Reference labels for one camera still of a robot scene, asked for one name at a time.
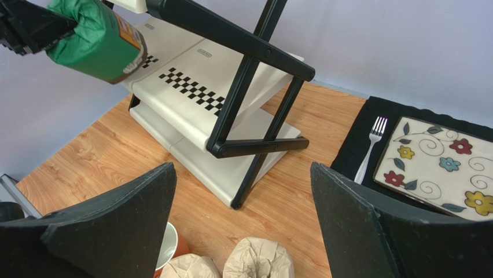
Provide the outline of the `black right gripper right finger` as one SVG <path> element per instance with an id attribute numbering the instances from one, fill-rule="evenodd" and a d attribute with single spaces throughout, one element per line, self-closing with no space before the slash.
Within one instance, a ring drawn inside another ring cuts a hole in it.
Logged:
<path id="1" fill-rule="evenodd" d="M 491 277 L 492 222 L 424 210 L 322 163 L 311 189 L 333 277 Z"/>

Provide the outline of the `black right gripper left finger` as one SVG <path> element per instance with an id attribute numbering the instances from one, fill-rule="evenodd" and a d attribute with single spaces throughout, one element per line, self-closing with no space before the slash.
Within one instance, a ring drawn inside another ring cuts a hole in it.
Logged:
<path id="1" fill-rule="evenodd" d="M 1 223 L 2 277 L 153 277 L 177 176 L 163 163 L 42 218 Z"/>

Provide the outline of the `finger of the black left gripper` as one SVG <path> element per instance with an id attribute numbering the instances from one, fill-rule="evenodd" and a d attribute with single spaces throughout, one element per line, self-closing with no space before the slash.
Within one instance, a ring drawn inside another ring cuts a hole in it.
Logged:
<path id="1" fill-rule="evenodd" d="M 45 51 L 75 33 L 77 21 L 24 0 L 1 0 L 1 45 L 18 55 Z"/>

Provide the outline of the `green roll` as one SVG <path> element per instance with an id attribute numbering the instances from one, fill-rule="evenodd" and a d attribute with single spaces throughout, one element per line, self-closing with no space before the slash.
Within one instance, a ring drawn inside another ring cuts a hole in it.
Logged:
<path id="1" fill-rule="evenodd" d="M 56 64 L 117 84 L 147 60 L 142 34 L 102 1 L 51 1 L 47 8 L 77 22 L 73 35 L 46 50 Z"/>

